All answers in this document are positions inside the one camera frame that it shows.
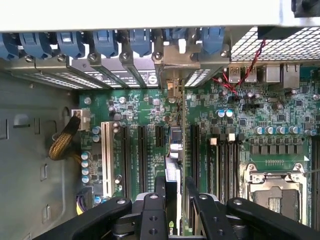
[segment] black pcie slot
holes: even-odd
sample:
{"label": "black pcie slot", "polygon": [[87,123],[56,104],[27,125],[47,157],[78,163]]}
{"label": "black pcie slot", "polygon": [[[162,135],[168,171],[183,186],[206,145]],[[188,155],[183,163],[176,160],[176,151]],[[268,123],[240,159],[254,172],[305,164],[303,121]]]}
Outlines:
{"label": "black pcie slot", "polygon": [[[311,169],[320,168],[320,137],[312,137],[312,161]],[[311,192],[312,192],[312,227],[320,231],[320,172],[314,172],[311,175]]]}
{"label": "black pcie slot", "polygon": [[191,164],[192,177],[196,187],[199,189],[199,164],[200,164],[200,130],[198,125],[192,125],[190,128],[190,149],[191,149]]}
{"label": "black pcie slot", "polygon": [[122,127],[121,130],[121,145],[122,145],[122,189],[124,196],[128,199],[132,197],[131,191],[131,143],[130,143],[130,128]]}
{"label": "black pcie slot", "polygon": [[138,126],[138,157],[140,193],[148,192],[148,134],[146,126]]}

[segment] microchip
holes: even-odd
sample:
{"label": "microchip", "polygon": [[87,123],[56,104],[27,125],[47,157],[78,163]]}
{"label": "microchip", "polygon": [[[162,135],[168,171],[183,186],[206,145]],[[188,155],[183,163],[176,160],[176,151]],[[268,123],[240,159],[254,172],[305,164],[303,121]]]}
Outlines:
{"label": "microchip", "polygon": [[301,92],[303,94],[306,94],[308,92],[308,87],[307,86],[303,86],[302,89],[301,89]]}
{"label": "microchip", "polygon": [[160,99],[154,99],[153,100],[153,105],[160,106]]}
{"label": "microchip", "polygon": [[240,119],[239,124],[240,124],[240,126],[245,126],[246,125],[246,120],[245,119]]}
{"label": "microchip", "polygon": [[285,121],[286,120],[286,116],[283,114],[279,114],[278,115],[278,121]]}

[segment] ram slot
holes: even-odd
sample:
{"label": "ram slot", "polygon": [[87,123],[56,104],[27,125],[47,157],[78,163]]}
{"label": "ram slot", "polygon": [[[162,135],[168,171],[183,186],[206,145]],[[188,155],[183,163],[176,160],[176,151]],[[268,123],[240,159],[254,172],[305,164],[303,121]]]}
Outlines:
{"label": "ram slot", "polygon": [[191,148],[191,164],[192,164],[192,177],[196,187],[199,189],[199,126],[192,125],[190,129],[190,148]]}
{"label": "ram slot", "polygon": [[[312,161],[311,169],[320,169],[320,137],[312,137]],[[311,175],[312,192],[312,227],[320,231],[320,172],[314,172]]]}
{"label": "ram slot", "polygon": [[115,192],[113,122],[101,122],[102,193],[111,198]]}
{"label": "ram slot", "polygon": [[138,157],[140,193],[148,192],[148,132],[146,126],[138,126]]}
{"label": "ram slot", "polygon": [[128,199],[132,197],[131,191],[131,143],[130,143],[130,128],[125,126],[121,130],[122,144],[122,190],[124,196]]}

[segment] ventilation grille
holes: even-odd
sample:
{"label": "ventilation grille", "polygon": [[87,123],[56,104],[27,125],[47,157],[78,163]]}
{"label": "ventilation grille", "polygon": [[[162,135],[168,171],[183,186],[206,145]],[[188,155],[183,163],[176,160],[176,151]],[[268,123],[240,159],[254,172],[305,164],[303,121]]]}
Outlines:
{"label": "ventilation grille", "polygon": [[[232,62],[251,62],[262,40],[253,27],[231,50]],[[266,40],[258,61],[320,60],[320,27],[305,27],[283,40]]]}
{"label": "ventilation grille", "polygon": [[57,85],[68,87],[68,88],[72,88],[72,89],[82,89],[83,88],[81,86],[77,86],[77,85],[74,85],[72,83],[61,81],[61,80],[55,79],[55,78],[50,77],[50,76],[42,75],[41,73],[29,73],[29,74],[25,73],[24,75],[28,76],[28,77],[31,77],[31,78],[39,79],[41,81],[57,84]]}

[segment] screw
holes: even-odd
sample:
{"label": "screw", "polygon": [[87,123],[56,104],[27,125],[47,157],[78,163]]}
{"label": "screw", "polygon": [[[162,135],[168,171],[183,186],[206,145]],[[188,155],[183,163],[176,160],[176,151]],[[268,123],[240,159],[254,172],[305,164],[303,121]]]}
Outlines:
{"label": "screw", "polygon": [[97,59],[97,55],[95,53],[91,53],[91,54],[89,54],[88,58],[89,58],[89,60],[94,61]]}
{"label": "screw", "polygon": [[240,201],[239,199],[233,200],[233,203],[235,205],[242,205],[242,201]]}
{"label": "screw", "polygon": [[153,194],[153,195],[150,195],[150,198],[151,198],[151,199],[157,199],[157,198],[158,198],[158,196],[157,196],[157,195],[155,195],[155,194]]}
{"label": "screw", "polygon": [[60,54],[56,57],[59,62],[64,62],[66,61],[66,55]]}
{"label": "screw", "polygon": [[24,59],[25,59],[25,61],[27,63],[33,63],[34,62],[34,59],[32,58],[32,56],[25,56]]}
{"label": "screw", "polygon": [[122,200],[117,201],[116,203],[117,204],[124,204],[125,202],[126,202],[126,200],[122,199]]}
{"label": "screw", "polygon": [[202,199],[202,200],[204,200],[204,199],[207,199],[208,197],[207,197],[207,195],[201,194],[201,195],[199,196],[199,198]]}

